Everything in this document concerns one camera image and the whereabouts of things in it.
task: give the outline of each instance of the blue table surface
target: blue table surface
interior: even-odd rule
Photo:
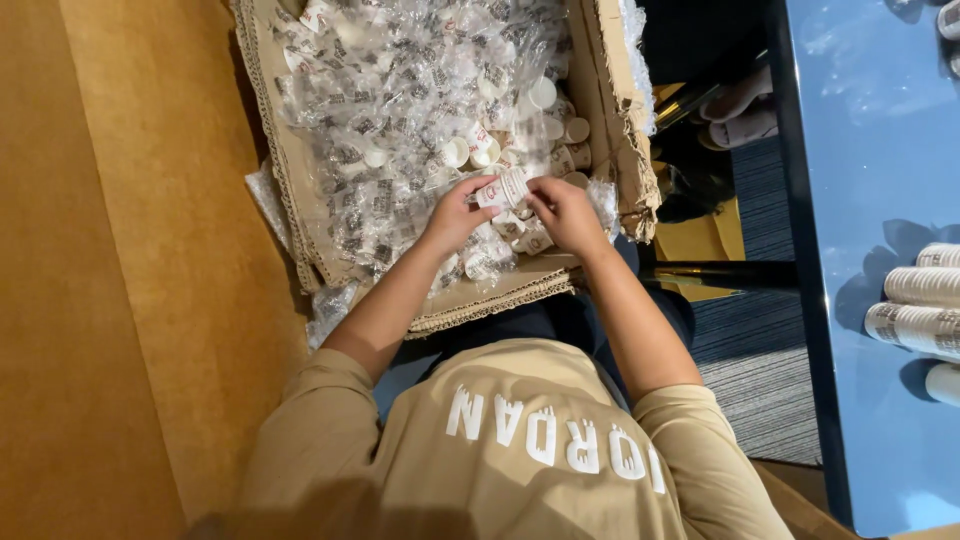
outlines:
[[[793,63],[800,118],[780,130],[788,140],[802,128],[808,177],[788,174],[794,235],[816,239],[806,253],[798,243],[803,294],[817,295],[804,320],[808,341],[819,333],[828,344],[816,356],[811,347],[811,373],[832,369],[834,410],[817,404],[821,444],[828,476],[846,470],[828,484],[849,498],[840,503],[861,536],[960,522],[960,408],[925,395],[929,355],[862,331],[890,269],[912,265],[928,242],[960,243],[960,84],[944,60],[939,8],[783,2],[780,57]],[[804,205],[811,220],[796,212]],[[818,266],[812,279],[804,257]],[[811,311],[826,315],[820,328],[809,327]],[[819,373],[814,385],[829,383],[830,370]]]

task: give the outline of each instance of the person's lap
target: person's lap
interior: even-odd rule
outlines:
[[[619,236],[614,247],[634,271],[639,272],[636,245]],[[687,348],[694,333],[693,310],[681,295],[657,288],[648,289],[651,298],[673,326]],[[391,370],[384,375],[374,398],[385,418],[396,398],[410,386],[425,380],[444,360],[469,349],[503,339],[539,337],[567,343],[584,351],[604,368],[626,396],[610,342],[588,294],[558,294],[439,331],[423,340],[406,341],[397,352]]]

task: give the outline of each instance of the beige t-shirt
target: beige t-shirt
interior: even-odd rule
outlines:
[[[371,380],[320,350],[260,430],[240,536],[790,538],[701,386],[633,418],[580,350],[511,339],[402,393],[381,429]]]

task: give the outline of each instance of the striped carpet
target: striped carpet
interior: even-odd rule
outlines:
[[[747,259],[793,260],[779,142],[732,158]],[[746,293],[693,306],[693,357],[747,455],[819,463],[799,299]]]

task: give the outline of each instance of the dark trousers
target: dark trousers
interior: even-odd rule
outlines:
[[[614,247],[636,275],[639,272],[636,245],[628,242],[623,236],[618,236]],[[690,348],[695,330],[693,308],[690,302],[673,291],[653,287],[647,290],[667,321],[673,326],[674,331],[686,347]],[[607,371],[623,396],[627,396],[627,389],[613,360],[610,341],[600,324],[596,306],[588,294],[558,294],[469,321],[459,327],[428,336],[426,341],[432,343],[406,342],[397,356],[410,357],[411,354],[413,357],[426,356],[423,352],[415,353],[415,350],[418,345],[432,344],[433,354],[439,352],[440,355],[430,363],[429,368],[418,379],[423,381],[441,362],[462,351],[503,339],[523,337],[553,339],[581,349]]]

